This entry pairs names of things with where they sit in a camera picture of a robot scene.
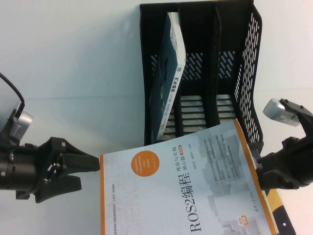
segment book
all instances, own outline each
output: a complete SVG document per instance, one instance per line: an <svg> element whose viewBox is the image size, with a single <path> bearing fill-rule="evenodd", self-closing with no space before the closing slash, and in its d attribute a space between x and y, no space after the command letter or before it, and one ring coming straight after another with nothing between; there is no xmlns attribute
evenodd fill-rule
<svg viewBox="0 0 313 235"><path fill-rule="evenodd" d="M236 119L101 156L102 235L275 235Z"/></svg>
<svg viewBox="0 0 313 235"><path fill-rule="evenodd" d="M185 64L186 50L179 15L168 12L149 99L151 143L162 139Z"/></svg>

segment book spine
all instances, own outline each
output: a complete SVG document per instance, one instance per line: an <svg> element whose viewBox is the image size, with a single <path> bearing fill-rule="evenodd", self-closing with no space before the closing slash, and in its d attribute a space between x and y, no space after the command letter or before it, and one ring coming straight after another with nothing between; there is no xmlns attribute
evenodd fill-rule
<svg viewBox="0 0 313 235"><path fill-rule="evenodd" d="M166 101L166 107L165 107L165 111L164 111L164 114L163 114L163 117L162 117L160 129L159 129L159 131L157 133L157 137L156 137L157 141L162 139L162 136L164 134L166 123L168 121L171 109L172 109L173 104L174 104L175 96L176 96L176 93L177 93L177 90L178 90L178 87L179 87L179 83L180 83L180 80L181 80L181 77L182 77L182 73L184 71L184 67L185 67L185 64L178 64L177 67L176 67L176 72L175 72L175 75L174 75L174 79L173 79L173 82L172 82L170 93L169 93L167 101Z"/></svg>

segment black desk organizer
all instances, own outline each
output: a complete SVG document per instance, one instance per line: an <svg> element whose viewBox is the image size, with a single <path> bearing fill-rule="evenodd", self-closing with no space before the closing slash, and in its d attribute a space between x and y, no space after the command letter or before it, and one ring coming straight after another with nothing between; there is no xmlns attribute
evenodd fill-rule
<svg viewBox="0 0 313 235"><path fill-rule="evenodd" d="M199 127L209 128L237 118L251 150L261 152L263 134L254 104L253 89L261 41L262 20L252 0L223 0L142 4L140 37L145 88L145 145L150 142L149 97L166 12L178 12L187 60L168 123L180 137L185 114L203 117ZM203 112L184 113L182 97L196 95ZM282 235L294 235L284 206L273 211Z"/></svg>

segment white backdrop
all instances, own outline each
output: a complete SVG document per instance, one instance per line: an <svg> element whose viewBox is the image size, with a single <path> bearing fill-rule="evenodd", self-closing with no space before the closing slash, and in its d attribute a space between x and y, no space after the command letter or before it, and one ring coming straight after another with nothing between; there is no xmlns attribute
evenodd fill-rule
<svg viewBox="0 0 313 235"><path fill-rule="evenodd" d="M143 144L144 91L139 4L158 0L2 0L0 72L26 99L35 118L23 142L50 136L98 156ZM269 120L272 97L313 111L313 3L255 0L263 20L255 106L264 133L263 154L303 136ZM0 128L18 99L0 81ZM99 172L79 174L83 189L36 205L0 192L0 227L11 234L100 234ZM311 234L313 186L282 192L298 234Z"/></svg>

